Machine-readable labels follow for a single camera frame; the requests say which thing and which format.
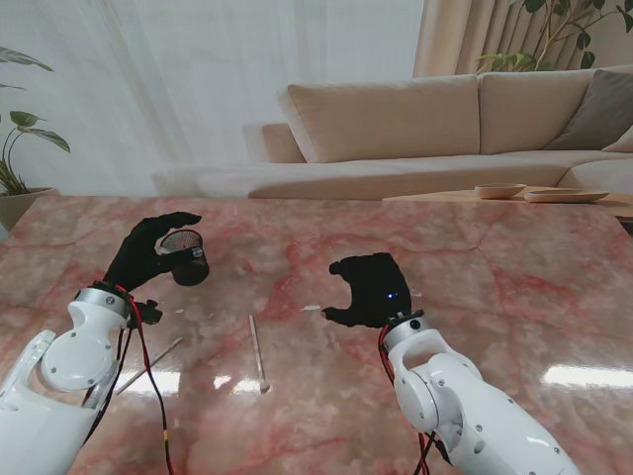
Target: pink marble surface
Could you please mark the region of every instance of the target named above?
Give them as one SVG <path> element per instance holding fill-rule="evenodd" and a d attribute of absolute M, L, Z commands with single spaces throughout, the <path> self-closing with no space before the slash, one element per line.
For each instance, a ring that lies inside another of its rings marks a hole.
<path fill-rule="evenodd" d="M 136 291 L 159 302 L 150 351 L 179 475 L 407 475 L 415 434 L 375 349 L 377 331 L 329 323 L 349 287 L 327 273 L 348 255 L 391 252 L 416 308 L 456 350 L 559 439 L 586 475 L 633 470 L 633 243 L 596 207 L 497 203 L 42 198 L 0 251 L 0 378 L 38 331 L 100 278 L 132 226 L 171 211 L 204 216 L 211 275 Z M 272 390 L 260 395 L 256 317 Z M 131 347 L 122 381 L 141 368 Z M 433 450 L 433 474 L 454 474 Z M 72 475 L 166 473 L 146 377 L 122 396 Z"/>

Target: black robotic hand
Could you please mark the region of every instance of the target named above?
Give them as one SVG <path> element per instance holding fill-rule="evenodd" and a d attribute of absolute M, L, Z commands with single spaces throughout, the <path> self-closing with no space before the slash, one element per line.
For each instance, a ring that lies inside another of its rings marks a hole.
<path fill-rule="evenodd" d="M 141 286 L 159 274 L 170 272 L 174 267 L 192 261 L 193 249 L 179 250 L 158 255 L 154 249 L 156 241 L 172 228 L 182 228 L 199 223 L 201 216 L 190 213 L 171 213 L 157 218 L 145 218 L 127 236 L 110 268 L 104 282 L 120 285 L 128 292 Z"/>
<path fill-rule="evenodd" d="M 352 304 L 347 310 L 326 308 L 328 320 L 348 327 L 381 328 L 398 313 L 411 313 L 410 291 L 391 254 L 346 257 L 330 264 L 329 273 L 340 275 L 351 286 Z"/>

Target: wooden bowl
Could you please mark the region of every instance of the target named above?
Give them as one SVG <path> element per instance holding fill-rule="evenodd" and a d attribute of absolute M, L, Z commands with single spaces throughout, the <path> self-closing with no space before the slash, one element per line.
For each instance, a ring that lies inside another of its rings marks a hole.
<path fill-rule="evenodd" d="M 526 185 L 520 183 L 491 183 L 477 185 L 475 194 L 482 200 L 507 200 L 523 191 Z"/>

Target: plate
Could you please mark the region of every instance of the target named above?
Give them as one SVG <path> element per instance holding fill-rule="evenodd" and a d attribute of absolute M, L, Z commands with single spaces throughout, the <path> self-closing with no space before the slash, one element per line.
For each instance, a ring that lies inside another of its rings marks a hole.
<path fill-rule="evenodd" d="M 590 203 L 608 194 L 608 191 L 601 190 L 561 189 L 530 191 L 523 198 L 530 203 Z"/>

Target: red cable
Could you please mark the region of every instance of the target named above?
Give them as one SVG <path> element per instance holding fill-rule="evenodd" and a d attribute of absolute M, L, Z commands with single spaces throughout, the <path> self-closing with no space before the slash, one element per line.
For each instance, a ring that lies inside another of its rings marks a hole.
<path fill-rule="evenodd" d="M 387 333 L 389 332 L 389 330 L 391 330 L 391 327 L 386 326 L 380 331 L 380 335 L 378 336 L 378 351 L 380 353 L 380 360 L 383 363 L 385 372 L 387 373 L 387 376 L 389 377 L 389 380 L 392 382 L 392 385 L 393 385 L 394 377 L 395 377 L 394 368 L 392 367 L 392 363 L 389 360 L 389 354 L 387 353 L 387 350 L 385 349 L 385 337 L 387 336 Z M 430 475 L 430 470 L 428 469 L 428 465 L 426 464 L 426 457 L 424 456 L 424 450 L 425 450 L 424 435 L 418 432 L 417 437 L 419 439 L 419 446 L 420 446 L 419 462 L 422 469 L 422 475 Z"/>
<path fill-rule="evenodd" d="M 147 376 L 149 377 L 149 381 L 156 392 L 156 396 L 158 396 L 158 402 L 160 403 L 160 413 L 162 415 L 162 429 L 163 429 L 163 439 L 165 444 L 165 461 L 167 463 L 167 470 L 169 475 L 174 475 L 174 468 L 171 464 L 171 455 L 169 453 L 169 433 L 167 431 L 167 416 L 165 413 L 165 405 L 162 401 L 162 396 L 160 395 L 160 391 L 158 390 L 158 386 L 156 386 L 156 382 L 154 381 L 153 374 L 151 373 L 151 368 L 149 367 L 149 353 L 147 352 L 147 346 L 145 344 L 145 337 L 142 332 L 142 318 L 140 317 L 140 310 L 138 309 L 138 305 L 135 302 L 135 298 L 128 293 L 126 289 L 124 289 L 121 285 L 116 285 L 115 288 L 128 296 L 128 300 L 130 305 L 132 305 L 135 317 L 136 317 L 136 325 L 138 327 L 138 336 L 140 337 L 140 345 L 142 346 L 142 359 L 145 366 L 145 371 L 147 372 Z"/>

